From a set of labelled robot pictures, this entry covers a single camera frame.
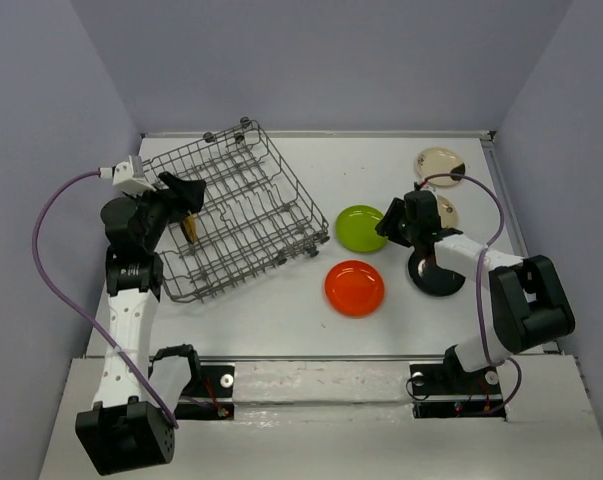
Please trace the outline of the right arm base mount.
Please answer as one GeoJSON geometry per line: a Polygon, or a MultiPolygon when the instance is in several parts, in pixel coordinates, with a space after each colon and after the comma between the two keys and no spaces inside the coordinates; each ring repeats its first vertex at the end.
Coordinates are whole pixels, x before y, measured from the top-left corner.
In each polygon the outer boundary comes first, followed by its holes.
{"type": "Polygon", "coordinates": [[[416,419],[505,419],[504,394],[495,367],[467,373],[457,360],[410,365],[405,390],[416,419]]]}

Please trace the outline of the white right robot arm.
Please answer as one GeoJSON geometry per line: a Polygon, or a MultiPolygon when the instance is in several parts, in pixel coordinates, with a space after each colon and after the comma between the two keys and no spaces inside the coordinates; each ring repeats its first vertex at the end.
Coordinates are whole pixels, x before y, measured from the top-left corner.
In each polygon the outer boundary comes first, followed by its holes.
{"type": "Polygon", "coordinates": [[[506,254],[444,227],[432,192],[393,199],[375,230],[411,249],[407,275],[423,293],[447,297],[474,282],[479,332],[445,351],[441,379],[449,390],[463,392],[477,371],[574,332],[574,314],[548,257],[506,254]]]}

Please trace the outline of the lime green plate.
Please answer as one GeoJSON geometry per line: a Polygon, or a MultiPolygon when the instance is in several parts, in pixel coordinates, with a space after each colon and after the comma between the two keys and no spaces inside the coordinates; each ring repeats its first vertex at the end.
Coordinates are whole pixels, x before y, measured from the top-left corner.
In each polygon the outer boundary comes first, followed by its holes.
{"type": "Polygon", "coordinates": [[[383,214],[368,205],[352,205],[336,218],[335,233],[339,243],[356,253],[373,253],[385,247],[387,239],[376,231],[383,214]]]}

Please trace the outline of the yellow patterned plate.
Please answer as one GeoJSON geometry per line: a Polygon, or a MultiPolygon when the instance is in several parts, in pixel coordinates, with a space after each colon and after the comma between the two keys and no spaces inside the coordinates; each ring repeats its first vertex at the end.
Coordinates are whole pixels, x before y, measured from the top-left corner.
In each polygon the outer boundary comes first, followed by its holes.
{"type": "Polygon", "coordinates": [[[180,229],[189,245],[193,245],[198,238],[196,215],[190,214],[180,221],[180,229]]]}

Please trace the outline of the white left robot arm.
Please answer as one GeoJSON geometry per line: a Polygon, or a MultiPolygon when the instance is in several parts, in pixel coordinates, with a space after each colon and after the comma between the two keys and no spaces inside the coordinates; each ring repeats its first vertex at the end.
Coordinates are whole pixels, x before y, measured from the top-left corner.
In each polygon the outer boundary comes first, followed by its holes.
{"type": "Polygon", "coordinates": [[[77,414],[75,432],[101,476],[170,463],[179,399],[202,383],[192,345],[153,351],[150,343],[164,280],[156,247],[169,224],[202,209],[206,183],[167,172],[159,179],[162,188],[125,193],[100,212],[109,242],[109,324],[97,330],[108,349],[92,407],[77,414]]]}

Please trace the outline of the orange plate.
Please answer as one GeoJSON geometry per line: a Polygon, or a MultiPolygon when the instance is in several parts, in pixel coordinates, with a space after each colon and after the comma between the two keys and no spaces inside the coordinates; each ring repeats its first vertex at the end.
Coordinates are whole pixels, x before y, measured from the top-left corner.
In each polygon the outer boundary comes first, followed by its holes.
{"type": "Polygon", "coordinates": [[[346,260],[327,272],[324,294],[335,311],[359,318],[374,313],[382,305],[385,284],[380,273],[370,264],[346,260]]]}

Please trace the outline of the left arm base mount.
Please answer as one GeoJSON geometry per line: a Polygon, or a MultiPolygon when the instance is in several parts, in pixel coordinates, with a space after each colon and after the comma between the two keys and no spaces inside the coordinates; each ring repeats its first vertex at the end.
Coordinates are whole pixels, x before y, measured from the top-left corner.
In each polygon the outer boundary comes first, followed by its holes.
{"type": "Polygon", "coordinates": [[[177,420],[233,419],[234,364],[202,362],[192,345],[182,344],[159,349],[150,358],[148,373],[177,420]]]}

